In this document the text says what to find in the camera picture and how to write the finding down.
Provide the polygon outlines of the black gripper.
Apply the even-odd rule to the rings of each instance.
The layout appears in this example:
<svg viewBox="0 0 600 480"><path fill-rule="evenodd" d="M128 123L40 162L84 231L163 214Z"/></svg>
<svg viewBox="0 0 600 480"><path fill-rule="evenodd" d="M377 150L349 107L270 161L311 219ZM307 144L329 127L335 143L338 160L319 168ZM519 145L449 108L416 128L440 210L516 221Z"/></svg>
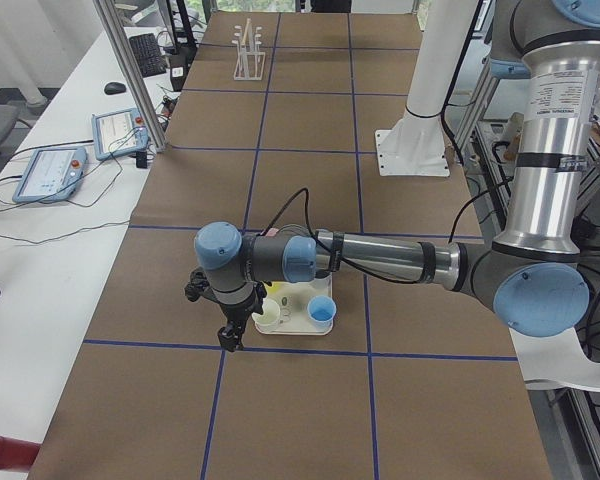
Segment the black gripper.
<svg viewBox="0 0 600 480"><path fill-rule="evenodd" d="M263 283L249 282L246 286L244 299L234 304L222 302L211 288L203 269L197 268L191 272L189 282L184 287L185 297L189 301L196 302L204 298L220 307L226 317L226 325L219 329L217 336L222 349L228 352L244 349L242 337L247 321L253 313L262 313Z"/></svg>

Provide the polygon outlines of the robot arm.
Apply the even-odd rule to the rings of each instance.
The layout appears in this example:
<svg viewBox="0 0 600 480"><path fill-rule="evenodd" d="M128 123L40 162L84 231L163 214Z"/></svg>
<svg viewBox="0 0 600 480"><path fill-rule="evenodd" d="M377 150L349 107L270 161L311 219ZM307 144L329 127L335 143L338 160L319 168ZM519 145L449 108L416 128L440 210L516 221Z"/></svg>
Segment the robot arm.
<svg viewBox="0 0 600 480"><path fill-rule="evenodd" d="M309 282L342 265L474 297L526 336L555 336L581 320L589 290L571 226L600 77L600 1L501 1L493 34L494 57L519 61L530 74L503 231L486 247L437 247L327 230L242 234L227 222L208 224L195 237L198 267L184 293L220 307L222 348L241 348L268 283Z"/></svg>

